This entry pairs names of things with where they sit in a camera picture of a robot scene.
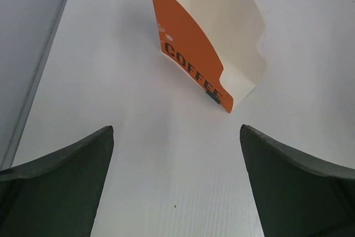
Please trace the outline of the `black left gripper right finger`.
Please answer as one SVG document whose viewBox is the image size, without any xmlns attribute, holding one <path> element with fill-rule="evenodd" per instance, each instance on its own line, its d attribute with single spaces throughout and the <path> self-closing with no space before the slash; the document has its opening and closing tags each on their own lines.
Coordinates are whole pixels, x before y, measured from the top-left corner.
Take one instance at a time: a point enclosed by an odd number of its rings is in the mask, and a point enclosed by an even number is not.
<svg viewBox="0 0 355 237">
<path fill-rule="evenodd" d="M 354 236 L 354 169 L 243 125 L 240 143 L 265 236 Z"/>
</svg>

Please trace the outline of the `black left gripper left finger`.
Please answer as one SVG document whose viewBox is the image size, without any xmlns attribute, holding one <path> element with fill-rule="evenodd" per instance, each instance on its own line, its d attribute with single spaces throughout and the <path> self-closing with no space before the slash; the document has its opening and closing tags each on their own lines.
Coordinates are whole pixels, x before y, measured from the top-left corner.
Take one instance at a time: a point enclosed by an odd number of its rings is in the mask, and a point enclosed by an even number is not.
<svg viewBox="0 0 355 237">
<path fill-rule="evenodd" d="M 1 236 L 90 236 L 114 150 L 106 126 L 1 171 Z"/>
</svg>

